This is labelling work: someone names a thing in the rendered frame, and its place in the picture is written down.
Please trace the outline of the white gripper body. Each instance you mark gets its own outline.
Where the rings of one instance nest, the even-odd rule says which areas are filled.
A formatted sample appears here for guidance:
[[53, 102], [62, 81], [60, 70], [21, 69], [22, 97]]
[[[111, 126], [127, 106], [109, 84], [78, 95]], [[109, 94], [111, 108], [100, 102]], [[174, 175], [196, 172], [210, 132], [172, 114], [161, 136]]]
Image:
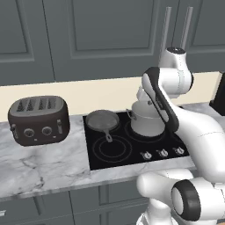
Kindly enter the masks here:
[[139, 101], [150, 102], [150, 97], [141, 86], [139, 87], [139, 90], [137, 91], [136, 97]]

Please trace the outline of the silver pot with lid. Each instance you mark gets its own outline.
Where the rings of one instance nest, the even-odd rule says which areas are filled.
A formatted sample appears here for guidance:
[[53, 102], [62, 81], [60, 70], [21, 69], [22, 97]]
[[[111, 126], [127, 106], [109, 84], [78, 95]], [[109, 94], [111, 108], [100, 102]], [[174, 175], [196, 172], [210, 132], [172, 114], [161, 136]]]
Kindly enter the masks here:
[[136, 101], [131, 110], [127, 110], [132, 130], [146, 137], [155, 137], [163, 133], [165, 125], [156, 108], [148, 101]]

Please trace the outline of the dark grey frying pan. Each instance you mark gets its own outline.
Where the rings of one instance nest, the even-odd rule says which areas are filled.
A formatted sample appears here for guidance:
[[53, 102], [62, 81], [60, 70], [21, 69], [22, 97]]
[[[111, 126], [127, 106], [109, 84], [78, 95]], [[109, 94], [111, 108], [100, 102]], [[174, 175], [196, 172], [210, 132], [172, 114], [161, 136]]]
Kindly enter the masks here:
[[102, 132], [108, 142], [112, 142], [113, 138], [110, 131], [119, 125], [119, 116], [109, 110], [97, 110], [86, 116], [85, 123], [87, 127], [94, 131]]

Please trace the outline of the black hob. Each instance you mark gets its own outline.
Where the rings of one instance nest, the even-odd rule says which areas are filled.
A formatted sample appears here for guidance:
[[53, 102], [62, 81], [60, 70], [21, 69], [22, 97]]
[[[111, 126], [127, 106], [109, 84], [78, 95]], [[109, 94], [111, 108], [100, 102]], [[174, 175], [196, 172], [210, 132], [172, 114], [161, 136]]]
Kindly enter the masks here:
[[[86, 117], [83, 116], [83, 126], [92, 171], [106, 168], [125, 166], [129, 164], [163, 161], [189, 156], [186, 146], [176, 134], [171, 134], [167, 129], [155, 137], [145, 137], [136, 134], [131, 128], [131, 121], [126, 112], [118, 112], [120, 122], [110, 135], [112, 142], [108, 142], [105, 134], [87, 127]], [[179, 156], [173, 150], [181, 147], [185, 153]], [[169, 155], [161, 157], [158, 150], [165, 149]], [[141, 152], [148, 151], [152, 157], [145, 160]]]

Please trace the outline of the black appliance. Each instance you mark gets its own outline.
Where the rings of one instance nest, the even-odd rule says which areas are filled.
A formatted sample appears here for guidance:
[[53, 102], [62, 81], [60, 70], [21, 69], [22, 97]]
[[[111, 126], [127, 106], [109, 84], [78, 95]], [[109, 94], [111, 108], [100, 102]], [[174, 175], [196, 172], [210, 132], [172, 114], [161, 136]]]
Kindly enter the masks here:
[[217, 92], [209, 105], [221, 116], [225, 116], [225, 72], [221, 75], [221, 81], [219, 82]]

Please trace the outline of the dark brown four-slot toaster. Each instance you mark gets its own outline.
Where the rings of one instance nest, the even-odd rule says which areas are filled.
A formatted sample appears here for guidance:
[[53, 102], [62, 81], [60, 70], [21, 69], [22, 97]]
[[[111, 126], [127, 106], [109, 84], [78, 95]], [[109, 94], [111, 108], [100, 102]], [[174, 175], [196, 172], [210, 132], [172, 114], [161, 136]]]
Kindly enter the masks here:
[[38, 146], [63, 141], [69, 134], [69, 110], [58, 96], [21, 98], [8, 111], [8, 122], [15, 142]]

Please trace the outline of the grey base cupboard door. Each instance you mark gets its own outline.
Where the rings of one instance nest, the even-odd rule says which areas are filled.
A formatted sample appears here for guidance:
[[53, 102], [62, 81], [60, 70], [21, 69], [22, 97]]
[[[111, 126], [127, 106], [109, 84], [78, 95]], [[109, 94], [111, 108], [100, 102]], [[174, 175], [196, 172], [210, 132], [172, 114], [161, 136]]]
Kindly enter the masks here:
[[78, 189], [69, 196], [75, 225], [135, 225], [148, 205], [134, 180]]
[[68, 192], [50, 193], [22, 198], [11, 196], [0, 199], [0, 225], [50, 222], [54, 225], [74, 225]]

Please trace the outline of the grey wall cupboard door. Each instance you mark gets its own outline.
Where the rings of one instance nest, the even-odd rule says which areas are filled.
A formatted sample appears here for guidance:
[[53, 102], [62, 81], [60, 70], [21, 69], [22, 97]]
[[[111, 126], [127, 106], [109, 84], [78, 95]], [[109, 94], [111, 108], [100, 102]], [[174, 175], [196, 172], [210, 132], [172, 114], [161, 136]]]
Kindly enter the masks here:
[[174, 47], [180, 47], [185, 14], [193, 7], [185, 46], [191, 72], [225, 71], [225, 0], [180, 0], [174, 30]]
[[54, 81], [43, 0], [0, 0], [0, 85]]
[[139, 76], [156, 66], [164, 0], [43, 0], [55, 80]]

